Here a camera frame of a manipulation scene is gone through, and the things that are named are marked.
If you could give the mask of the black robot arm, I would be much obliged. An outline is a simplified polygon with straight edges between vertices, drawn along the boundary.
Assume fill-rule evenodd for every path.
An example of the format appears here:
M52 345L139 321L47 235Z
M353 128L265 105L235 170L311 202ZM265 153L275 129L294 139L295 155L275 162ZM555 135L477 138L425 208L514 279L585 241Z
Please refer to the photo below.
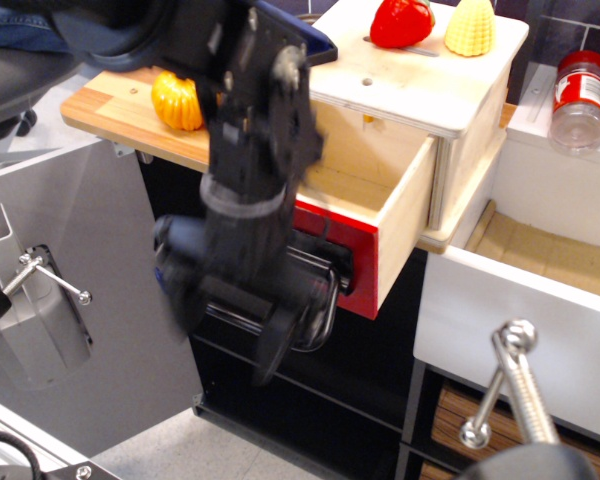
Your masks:
M210 136L206 216L157 222L160 269L185 331L217 301L262 317L254 380L267 383L326 300L325 281L288 253L297 190L323 145L308 27L260 1L67 1L52 19L95 65L196 83Z

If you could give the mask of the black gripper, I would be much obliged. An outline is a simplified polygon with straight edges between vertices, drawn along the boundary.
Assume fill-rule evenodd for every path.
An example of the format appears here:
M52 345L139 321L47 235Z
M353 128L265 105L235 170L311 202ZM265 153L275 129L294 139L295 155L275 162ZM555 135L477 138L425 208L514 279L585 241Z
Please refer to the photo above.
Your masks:
M212 303L261 323L252 382L265 386L303 336L313 303L314 280L287 253L295 199L205 203L204 218L156 221L156 278L183 337L194 334Z

